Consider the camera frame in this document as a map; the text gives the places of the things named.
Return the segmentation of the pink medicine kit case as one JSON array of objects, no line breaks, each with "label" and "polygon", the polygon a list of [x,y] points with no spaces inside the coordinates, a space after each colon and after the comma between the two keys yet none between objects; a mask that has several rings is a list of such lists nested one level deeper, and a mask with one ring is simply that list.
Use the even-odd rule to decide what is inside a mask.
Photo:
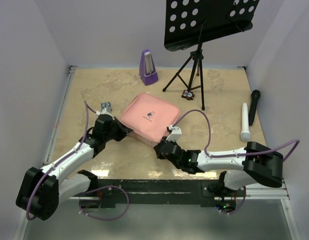
[{"label": "pink medicine kit case", "polygon": [[132,129],[130,136],[150,147],[167,136],[167,127],[180,116],[180,109],[148,93],[137,95],[120,117],[120,122]]}]

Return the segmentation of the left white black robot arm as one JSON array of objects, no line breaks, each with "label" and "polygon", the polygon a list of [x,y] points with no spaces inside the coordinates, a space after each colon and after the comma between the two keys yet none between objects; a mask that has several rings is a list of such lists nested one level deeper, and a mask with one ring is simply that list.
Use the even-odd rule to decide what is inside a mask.
[{"label": "left white black robot arm", "polygon": [[58,206],[76,195],[93,196],[100,191],[95,174],[76,169],[95,158],[106,147],[107,142],[123,140],[132,129],[116,117],[101,114],[93,127],[85,127],[83,137],[58,160],[41,168],[29,168],[22,180],[15,204],[23,209],[29,220],[49,219]]}]

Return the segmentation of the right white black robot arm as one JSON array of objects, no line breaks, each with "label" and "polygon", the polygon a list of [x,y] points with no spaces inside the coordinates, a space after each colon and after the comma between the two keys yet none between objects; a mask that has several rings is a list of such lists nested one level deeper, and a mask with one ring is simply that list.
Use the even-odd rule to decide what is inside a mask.
[{"label": "right white black robot arm", "polygon": [[283,155],[254,141],[235,150],[205,152],[184,150],[175,141],[163,139],[154,150],[158,159],[168,160],[188,174],[224,170],[213,188],[224,197],[255,183],[270,188],[283,184]]}]

